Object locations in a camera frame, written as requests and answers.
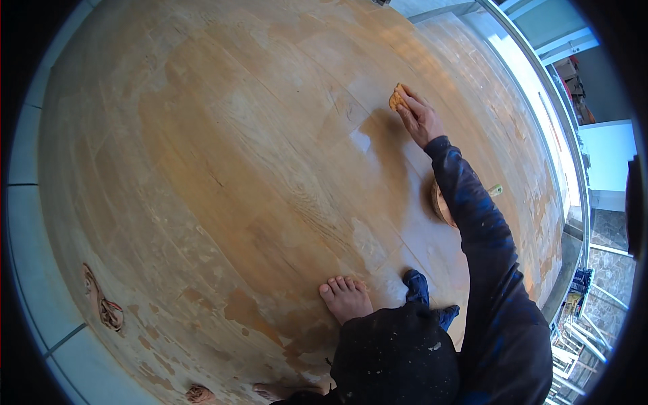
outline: brown cloth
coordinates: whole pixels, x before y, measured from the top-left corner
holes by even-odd
[[[185,398],[195,405],[207,404],[216,399],[216,395],[209,389],[199,386],[198,384],[191,384],[191,388],[185,394]]]
[[[124,322],[124,311],[119,305],[108,301],[104,297],[95,275],[92,274],[90,267],[86,263],[83,263],[82,271],[86,286],[86,297],[90,300],[93,312],[107,328],[119,332]]]

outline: toe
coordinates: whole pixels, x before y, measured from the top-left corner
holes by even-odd
[[[346,281],[347,287],[349,288],[349,291],[355,291],[356,290],[356,286],[353,283],[353,280],[351,279],[351,277],[345,277],[344,281]]]
[[[330,303],[335,298],[333,291],[330,289],[328,284],[322,284],[319,286],[319,294],[326,303]]]
[[[347,283],[344,281],[344,278],[341,275],[335,277],[335,280],[338,282],[338,286],[340,286],[341,291],[349,291],[349,287],[347,287]]]
[[[339,294],[342,292],[342,290],[340,290],[340,286],[338,285],[338,282],[335,281],[335,279],[329,279],[329,286],[333,290],[334,294]]]
[[[356,290],[358,290],[360,292],[366,292],[367,291],[367,286],[365,285],[365,283],[363,283],[361,281],[358,281],[358,280],[355,280],[354,284],[356,286]]]

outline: dark sleeve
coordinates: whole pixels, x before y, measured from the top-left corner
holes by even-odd
[[[504,397],[542,403],[552,379],[550,332],[524,289],[511,230],[448,137],[434,139],[424,150],[468,259],[470,295],[459,360],[463,395],[480,393],[482,400],[469,403],[508,402],[497,400]]]

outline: wooden floor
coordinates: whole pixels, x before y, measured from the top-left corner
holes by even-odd
[[[263,403],[254,382],[328,387],[338,326],[328,277],[367,282],[375,308],[422,270],[435,307],[461,306],[459,232],[432,216],[429,158],[388,108],[404,82],[509,222],[526,286],[560,268],[560,203],[542,137],[490,49],[448,16],[414,27],[370,0],[112,0],[52,69],[40,188],[52,248],[97,336],[146,389],[185,403]],[[81,265],[124,308],[93,318]]]

